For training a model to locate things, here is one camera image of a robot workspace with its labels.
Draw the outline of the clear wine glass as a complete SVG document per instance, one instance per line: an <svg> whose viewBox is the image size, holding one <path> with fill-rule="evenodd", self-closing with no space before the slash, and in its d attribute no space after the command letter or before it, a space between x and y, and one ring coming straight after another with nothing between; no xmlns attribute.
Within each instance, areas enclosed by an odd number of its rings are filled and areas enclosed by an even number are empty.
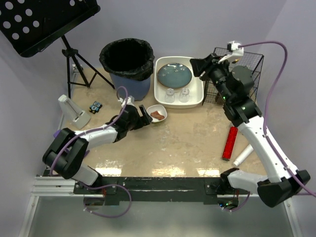
<svg viewBox="0 0 316 237"><path fill-rule="evenodd" d="M164 100L166 103L174 103L175 102L175 91L173 88L168 88L166 90Z"/></svg>
<svg viewBox="0 0 316 237"><path fill-rule="evenodd" d="M190 99L190 90L188 88L183 88L179 94L179 101L181 103L187 103Z"/></svg>

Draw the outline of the pink meat piece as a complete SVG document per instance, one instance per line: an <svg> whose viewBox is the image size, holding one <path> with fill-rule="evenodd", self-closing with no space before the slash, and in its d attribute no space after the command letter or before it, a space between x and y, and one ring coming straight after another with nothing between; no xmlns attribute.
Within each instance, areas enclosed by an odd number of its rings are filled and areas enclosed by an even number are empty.
<svg viewBox="0 0 316 237"><path fill-rule="evenodd" d="M154 111L150 114L151 117L158 119L158 120L163 120L165 119L164 115L161 115L158 111Z"/></svg>

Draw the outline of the black music stand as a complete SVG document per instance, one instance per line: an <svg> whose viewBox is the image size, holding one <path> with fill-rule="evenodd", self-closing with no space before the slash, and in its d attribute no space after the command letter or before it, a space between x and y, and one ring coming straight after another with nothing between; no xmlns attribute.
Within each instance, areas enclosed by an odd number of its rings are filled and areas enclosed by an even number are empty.
<svg viewBox="0 0 316 237"><path fill-rule="evenodd" d="M66 57L68 94L71 94L71 86L75 84L71 80L72 62L83 80L80 85L89 88L93 83L84 75L79 59L94 71L95 76L108 82L78 50L70 46L65 36L100 10L95 0L2 0L0 30L15 51L24 58L44 51L54 41L61 39L65 45L62 54Z"/></svg>

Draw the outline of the blue trash bin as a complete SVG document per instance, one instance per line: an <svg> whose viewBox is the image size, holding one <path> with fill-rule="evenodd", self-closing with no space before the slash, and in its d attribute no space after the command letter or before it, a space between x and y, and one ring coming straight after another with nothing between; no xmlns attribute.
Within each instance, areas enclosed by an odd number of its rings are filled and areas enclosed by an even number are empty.
<svg viewBox="0 0 316 237"><path fill-rule="evenodd" d="M115 90L118 91L119 96L122 98L125 97L125 91L123 89L119 89L121 86L127 89L128 95L133 96L135 101L142 101L150 90L150 77L143 81L137 81L110 74L110 78L113 82Z"/></svg>

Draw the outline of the black trash bag liner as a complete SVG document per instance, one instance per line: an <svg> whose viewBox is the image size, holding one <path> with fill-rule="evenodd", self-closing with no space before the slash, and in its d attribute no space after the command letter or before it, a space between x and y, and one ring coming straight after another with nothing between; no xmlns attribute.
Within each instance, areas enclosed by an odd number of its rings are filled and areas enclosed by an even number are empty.
<svg viewBox="0 0 316 237"><path fill-rule="evenodd" d="M154 59L151 45L135 38L113 41L99 54L99 61L106 72L135 81L143 81L151 76Z"/></svg>

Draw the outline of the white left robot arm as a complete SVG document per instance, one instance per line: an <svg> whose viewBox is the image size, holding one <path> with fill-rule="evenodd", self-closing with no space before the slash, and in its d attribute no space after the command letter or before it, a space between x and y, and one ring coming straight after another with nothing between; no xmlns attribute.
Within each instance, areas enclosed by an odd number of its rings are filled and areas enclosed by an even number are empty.
<svg viewBox="0 0 316 237"><path fill-rule="evenodd" d="M83 163L87 151L123 139L129 131L150 125L152 118L144 106L124 106L108 123L85 131L62 129L42 157L42 161L64 179L93 186L101 179L95 169Z"/></svg>

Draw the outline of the red glitter tube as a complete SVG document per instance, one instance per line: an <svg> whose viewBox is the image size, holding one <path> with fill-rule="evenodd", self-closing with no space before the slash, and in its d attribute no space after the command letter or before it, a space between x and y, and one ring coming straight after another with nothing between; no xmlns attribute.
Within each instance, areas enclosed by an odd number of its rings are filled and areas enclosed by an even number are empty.
<svg viewBox="0 0 316 237"><path fill-rule="evenodd" d="M229 130L229 134L228 134L226 144L225 144L223 154L222 154L222 159L225 161L229 161L231 159L237 133L238 133L238 128L232 126Z"/></svg>

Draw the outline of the blue ceramic plate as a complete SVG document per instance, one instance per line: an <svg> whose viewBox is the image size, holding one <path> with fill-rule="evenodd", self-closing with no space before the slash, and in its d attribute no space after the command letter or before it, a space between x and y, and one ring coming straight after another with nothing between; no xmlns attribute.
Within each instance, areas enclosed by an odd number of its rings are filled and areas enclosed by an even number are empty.
<svg viewBox="0 0 316 237"><path fill-rule="evenodd" d="M179 89L191 82L192 72L180 63L165 64L157 72L157 80L167 88Z"/></svg>

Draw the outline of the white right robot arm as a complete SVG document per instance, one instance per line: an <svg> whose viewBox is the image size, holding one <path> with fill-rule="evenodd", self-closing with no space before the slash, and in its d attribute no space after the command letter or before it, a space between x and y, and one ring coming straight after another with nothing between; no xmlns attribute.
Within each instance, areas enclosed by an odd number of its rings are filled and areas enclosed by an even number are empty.
<svg viewBox="0 0 316 237"><path fill-rule="evenodd" d="M229 69L230 56L211 53L204 59L190 59L195 77L210 81L224 101L227 119L248 140L260 159L266 176L231 168L221 173L220 188L229 192L242 189L258 194L268 207L275 207L298 194L310 180L306 170L299 170L289 158L281 158L282 149L264 125L264 117L249 96L254 86L252 72L245 66Z"/></svg>

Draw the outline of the blue owl number magnet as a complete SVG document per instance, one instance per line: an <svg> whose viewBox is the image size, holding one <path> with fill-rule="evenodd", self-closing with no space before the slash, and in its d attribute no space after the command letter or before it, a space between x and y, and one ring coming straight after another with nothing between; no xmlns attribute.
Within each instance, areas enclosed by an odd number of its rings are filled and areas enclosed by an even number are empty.
<svg viewBox="0 0 316 237"><path fill-rule="evenodd" d="M96 114L100 111L102 106L103 105L101 103L94 101L93 104L89 107L89 112Z"/></svg>

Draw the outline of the purple metronome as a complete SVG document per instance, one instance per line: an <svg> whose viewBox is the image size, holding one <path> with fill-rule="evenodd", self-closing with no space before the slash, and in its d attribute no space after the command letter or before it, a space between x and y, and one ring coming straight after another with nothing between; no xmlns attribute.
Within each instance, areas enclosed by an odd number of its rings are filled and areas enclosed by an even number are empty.
<svg viewBox="0 0 316 237"><path fill-rule="evenodd" d="M60 132L61 132L61 129L57 130L54 134L53 134L53 137L54 139L60 139Z"/></svg>

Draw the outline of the white plastic tub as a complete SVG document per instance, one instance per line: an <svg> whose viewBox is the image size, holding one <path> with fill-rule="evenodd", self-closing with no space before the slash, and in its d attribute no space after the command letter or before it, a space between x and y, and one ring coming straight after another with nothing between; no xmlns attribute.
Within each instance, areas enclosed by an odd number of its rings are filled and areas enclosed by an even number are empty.
<svg viewBox="0 0 316 237"><path fill-rule="evenodd" d="M186 67L188 67L193 73L191 64L190 64L191 57L186 56L166 56L161 57L156 60L155 63L155 69L154 69L154 97L155 100L159 103L165 106L166 108L172 108L172 109L189 109L196 107L199 105L204 98L204 84L203 82L198 78L192 76L191 81L188 83L188 85L185 86L190 93L189 93L189 100L186 103L182 103L179 101L179 94L181 92L180 89L174 89L175 91L175 101L173 103L168 103L165 101L165 95L167 87L163 86L158 81L158 71L166 64L170 63L180 63Z"/></svg>

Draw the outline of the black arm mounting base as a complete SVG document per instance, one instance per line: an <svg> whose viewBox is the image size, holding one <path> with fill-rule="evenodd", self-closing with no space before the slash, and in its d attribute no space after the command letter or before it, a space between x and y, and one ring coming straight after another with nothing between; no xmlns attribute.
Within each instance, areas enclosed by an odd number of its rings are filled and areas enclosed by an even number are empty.
<svg viewBox="0 0 316 237"><path fill-rule="evenodd" d="M223 187L221 177L100 177L93 188L75 184L74 193L85 199L101 198L105 205L133 202L202 202L217 204L218 199L247 194Z"/></svg>

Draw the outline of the small white green bowl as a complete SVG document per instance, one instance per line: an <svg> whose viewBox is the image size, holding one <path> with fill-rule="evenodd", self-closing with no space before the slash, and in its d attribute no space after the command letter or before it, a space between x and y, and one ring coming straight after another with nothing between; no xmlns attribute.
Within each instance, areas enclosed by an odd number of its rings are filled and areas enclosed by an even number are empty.
<svg viewBox="0 0 316 237"><path fill-rule="evenodd" d="M156 104L147 108L147 113L152 118L152 123L164 121L167 118L167 111L163 105Z"/></svg>

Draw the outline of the white metronome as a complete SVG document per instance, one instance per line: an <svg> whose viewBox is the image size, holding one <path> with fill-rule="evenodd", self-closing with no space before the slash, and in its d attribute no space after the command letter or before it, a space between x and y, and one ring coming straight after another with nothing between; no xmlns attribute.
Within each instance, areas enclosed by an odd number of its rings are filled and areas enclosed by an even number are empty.
<svg viewBox="0 0 316 237"><path fill-rule="evenodd" d="M76 128L82 129L90 121L91 116L65 94L58 98L58 102L66 119Z"/></svg>

